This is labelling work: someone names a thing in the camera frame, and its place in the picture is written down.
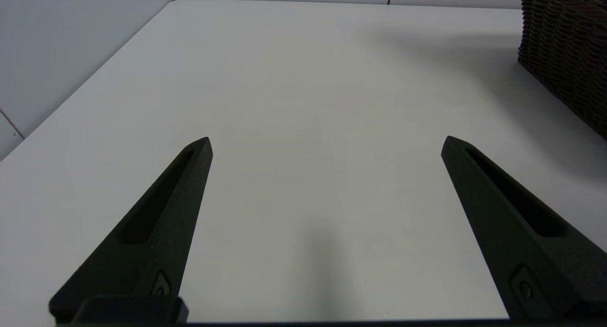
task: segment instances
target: table surface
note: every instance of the table surface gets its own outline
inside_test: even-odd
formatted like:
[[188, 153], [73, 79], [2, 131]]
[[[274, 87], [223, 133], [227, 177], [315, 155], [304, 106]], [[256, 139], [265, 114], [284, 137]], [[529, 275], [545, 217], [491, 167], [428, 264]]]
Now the table surface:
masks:
[[47, 303], [189, 142], [190, 321], [505, 318], [442, 163], [473, 143], [607, 249], [605, 141], [516, 63], [522, 15], [170, 3], [0, 163], [0, 316]]

